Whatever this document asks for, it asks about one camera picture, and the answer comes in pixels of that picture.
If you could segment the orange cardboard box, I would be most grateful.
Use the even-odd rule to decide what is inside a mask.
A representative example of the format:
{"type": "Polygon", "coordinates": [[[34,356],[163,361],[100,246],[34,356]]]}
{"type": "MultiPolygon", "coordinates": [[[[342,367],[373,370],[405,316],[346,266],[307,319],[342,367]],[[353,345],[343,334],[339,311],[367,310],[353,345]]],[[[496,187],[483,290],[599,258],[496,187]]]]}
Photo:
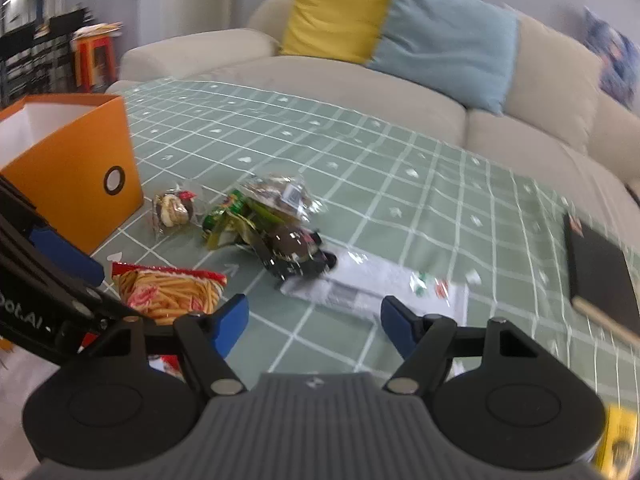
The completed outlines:
{"type": "Polygon", "coordinates": [[[38,94],[4,108],[1,174],[86,254],[143,205],[126,105],[116,94],[38,94]]]}

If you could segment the beige cushion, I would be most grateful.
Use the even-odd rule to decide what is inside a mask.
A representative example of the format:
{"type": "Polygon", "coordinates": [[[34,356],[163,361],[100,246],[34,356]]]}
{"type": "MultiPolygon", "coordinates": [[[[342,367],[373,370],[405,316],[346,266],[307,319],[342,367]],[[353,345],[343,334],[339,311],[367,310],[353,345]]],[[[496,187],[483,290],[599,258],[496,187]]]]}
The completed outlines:
{"type": "Polygon", "coordinates": [[[520,11],[518,53],[504,112],[583,153],[596,119],[601,59],[520,11]]]}

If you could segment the black notebook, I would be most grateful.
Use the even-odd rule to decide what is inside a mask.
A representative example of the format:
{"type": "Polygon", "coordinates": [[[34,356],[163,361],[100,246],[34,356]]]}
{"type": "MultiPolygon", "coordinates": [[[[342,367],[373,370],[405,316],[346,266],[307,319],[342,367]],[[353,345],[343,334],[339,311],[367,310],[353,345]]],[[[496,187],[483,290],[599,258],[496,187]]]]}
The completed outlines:
{"type": "Polygon", "coordinates": [[[638,347],[638,299],[623,251],[574,214],[563,222],[572,307],[638,347]]]}

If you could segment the beige sofa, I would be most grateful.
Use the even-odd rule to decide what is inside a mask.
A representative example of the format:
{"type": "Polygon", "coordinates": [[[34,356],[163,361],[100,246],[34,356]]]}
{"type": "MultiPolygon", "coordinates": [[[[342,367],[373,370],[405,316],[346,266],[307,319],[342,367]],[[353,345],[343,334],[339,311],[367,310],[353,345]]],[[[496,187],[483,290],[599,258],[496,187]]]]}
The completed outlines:
{"type": "Polygon", "coordinates": [[[600,91],[581,153],[507,115],[467,108],[449,96],[361,65],[277,52],[294,0],[265,0],[246,27],[146,44],[122,57],[112,91],[162,77],[211,79],[293,93],[421,131],[534,177],[569,196],[598,184],[639,188],[639,118],[600,91]]]}

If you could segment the red fries snack bag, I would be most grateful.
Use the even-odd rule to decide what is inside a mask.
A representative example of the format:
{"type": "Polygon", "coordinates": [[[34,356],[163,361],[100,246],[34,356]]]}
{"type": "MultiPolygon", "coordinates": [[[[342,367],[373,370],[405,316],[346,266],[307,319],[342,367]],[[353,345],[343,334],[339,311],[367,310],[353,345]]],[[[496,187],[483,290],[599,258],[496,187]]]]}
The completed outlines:
{"type": "Polygon", "coordinates": [[[112,280],[120,301],[159,326],[169,326],[188,313],[213,314],[228,284],[224,274],[112,263],[112,280]]]}

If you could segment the black green snack bag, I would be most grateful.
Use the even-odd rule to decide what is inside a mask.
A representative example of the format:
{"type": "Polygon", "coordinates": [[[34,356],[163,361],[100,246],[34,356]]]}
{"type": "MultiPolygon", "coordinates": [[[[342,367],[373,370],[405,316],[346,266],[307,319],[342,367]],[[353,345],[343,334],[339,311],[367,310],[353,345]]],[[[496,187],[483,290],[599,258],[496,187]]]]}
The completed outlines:
{"type": "Polygon", "coordinates": [[[240,237],[254,250],[265,269],[281,282],[290,278],[313,280],[337,265],[334,252],[322,249],[319,233],[301,226],[278,224],[271,231],[246,228],[240,237]]]}

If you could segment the silver white sachet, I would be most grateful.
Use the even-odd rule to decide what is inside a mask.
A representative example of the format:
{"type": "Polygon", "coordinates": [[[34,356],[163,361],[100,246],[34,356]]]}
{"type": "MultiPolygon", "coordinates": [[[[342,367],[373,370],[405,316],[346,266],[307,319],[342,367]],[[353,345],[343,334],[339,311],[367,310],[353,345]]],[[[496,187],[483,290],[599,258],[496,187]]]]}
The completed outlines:
{"type": "Polygon", "coordinates": [[[289,278],[280,292],[363,318],[377,318],[383,298],[394,296],[417,316],[440,314],[460,325],[466,323],[468,286],[452,284],[366,252],[340,248],[335,255],[337,263],[332,270],[318,278],[289,278]]]}

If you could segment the yellow cushion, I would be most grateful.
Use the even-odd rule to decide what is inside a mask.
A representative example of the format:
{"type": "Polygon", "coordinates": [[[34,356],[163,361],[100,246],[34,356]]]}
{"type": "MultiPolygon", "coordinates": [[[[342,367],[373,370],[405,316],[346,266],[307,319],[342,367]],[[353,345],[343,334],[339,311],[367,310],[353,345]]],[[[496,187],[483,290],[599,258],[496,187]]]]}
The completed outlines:
{"type": "Polygon", "coordinates": [[[283,55],[362,65],[371,57],[390,0],[294,0],[283,55]]]}

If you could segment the green checked tablecloth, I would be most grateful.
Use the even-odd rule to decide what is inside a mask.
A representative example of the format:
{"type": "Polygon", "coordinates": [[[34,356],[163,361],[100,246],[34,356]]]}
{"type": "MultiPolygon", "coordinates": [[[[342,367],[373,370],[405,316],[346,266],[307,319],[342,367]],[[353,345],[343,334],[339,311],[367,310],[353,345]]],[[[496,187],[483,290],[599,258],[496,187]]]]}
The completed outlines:
{"type": "Polygon", "coordinates": [[[111,263],[169,264],[229,277],[250,300],[230,356],[247,385],[261,372],[365,370],[399,364],[373,321],[280,294],[246,248],[208,252],[200,222],[155,234],[151,200],[195,183],[205,213],[252,174],[299,174],[326,207],[327,245],[361,249],[470,288],[469,324],[503,316],[585,379],[605,402],[639,411],[639,349],[568,301],[561,220],[580,214],[626,252],[639,285],[639,207],[593,160],[560,148],[551,169],[516,169],[344,106],[221,81],[160,79],[122,92],[144,204],[92,256],[114,294],[111,263]]]}

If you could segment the clear cake snack pack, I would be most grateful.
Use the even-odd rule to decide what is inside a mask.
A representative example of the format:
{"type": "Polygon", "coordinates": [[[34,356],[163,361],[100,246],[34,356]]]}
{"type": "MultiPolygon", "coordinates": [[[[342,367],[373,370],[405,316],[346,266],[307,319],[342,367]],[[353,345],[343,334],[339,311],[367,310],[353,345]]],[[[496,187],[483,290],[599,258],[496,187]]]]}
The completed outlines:
{"type": "Polygon", "coordinates": [[[326,205],[309,192],[301,177],[254,176],[244,181],[241,188],[243,195],[254,203],[298,222],[309,222],[312,216],[326,212],[326,205]]]}

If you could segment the yellow tissue pack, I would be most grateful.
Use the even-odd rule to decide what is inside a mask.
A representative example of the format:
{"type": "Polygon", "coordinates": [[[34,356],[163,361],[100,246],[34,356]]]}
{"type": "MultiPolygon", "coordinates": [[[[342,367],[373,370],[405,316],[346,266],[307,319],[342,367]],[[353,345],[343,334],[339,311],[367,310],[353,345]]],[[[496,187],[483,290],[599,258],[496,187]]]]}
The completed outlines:
{"type": "Polygon", "coordinates": [[[619,405],[608,404],[604,433],[593,465],[605,479],[627,480],[636,457],[638,414],[619,405]]]}

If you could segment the green candy wrapper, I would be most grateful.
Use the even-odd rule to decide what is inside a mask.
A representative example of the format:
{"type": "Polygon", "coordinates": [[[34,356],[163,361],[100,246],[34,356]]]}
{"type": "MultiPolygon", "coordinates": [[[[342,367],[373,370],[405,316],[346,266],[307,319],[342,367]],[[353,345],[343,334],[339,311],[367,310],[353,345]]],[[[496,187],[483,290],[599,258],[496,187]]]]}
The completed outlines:
{"type": "Polygon", "coordinates": [[[245,202],[245,196],[239,190],[234,190],[206,214],[202,230],[208,250],[245,244],[241,234],[245,202]]]}

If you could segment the anime print pillow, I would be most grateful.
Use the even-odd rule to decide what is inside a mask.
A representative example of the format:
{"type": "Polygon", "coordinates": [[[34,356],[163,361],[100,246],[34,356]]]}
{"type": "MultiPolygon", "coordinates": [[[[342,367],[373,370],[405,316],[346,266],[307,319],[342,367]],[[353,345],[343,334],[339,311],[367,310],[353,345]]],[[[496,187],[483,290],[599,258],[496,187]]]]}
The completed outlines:
{"type": "Polygon", "coordinates": [[[639,88],[639,46],[585,8],[584,45],[602,61],[600,89],[631,110],[639,88]]]}

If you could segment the small chocolate snack pack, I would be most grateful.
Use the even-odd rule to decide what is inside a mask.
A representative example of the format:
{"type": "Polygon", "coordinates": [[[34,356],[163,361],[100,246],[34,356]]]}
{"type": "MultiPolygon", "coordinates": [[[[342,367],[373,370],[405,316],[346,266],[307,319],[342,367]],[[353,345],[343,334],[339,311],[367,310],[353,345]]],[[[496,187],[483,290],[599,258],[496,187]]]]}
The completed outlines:
{"type": "Polygon", "coordinates": [[[192,180],[172,182],[152,199],[152,225],[157,236],[180,230],[202,213],[202,188],[192,180]]]}

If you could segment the red orange stool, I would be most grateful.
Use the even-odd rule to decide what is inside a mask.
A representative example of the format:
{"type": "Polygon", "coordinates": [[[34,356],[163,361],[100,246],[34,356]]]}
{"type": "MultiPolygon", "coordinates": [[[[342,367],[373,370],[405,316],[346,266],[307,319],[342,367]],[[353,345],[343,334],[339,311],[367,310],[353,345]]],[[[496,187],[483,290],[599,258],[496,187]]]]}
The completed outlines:
{"type": "Polygon", "coordinates": [[[76,86],[90,93],[96,86],[109,86],[116,80],[116,56],[113,39],[101,34],[72,41],[75,55],[76,86]]]}

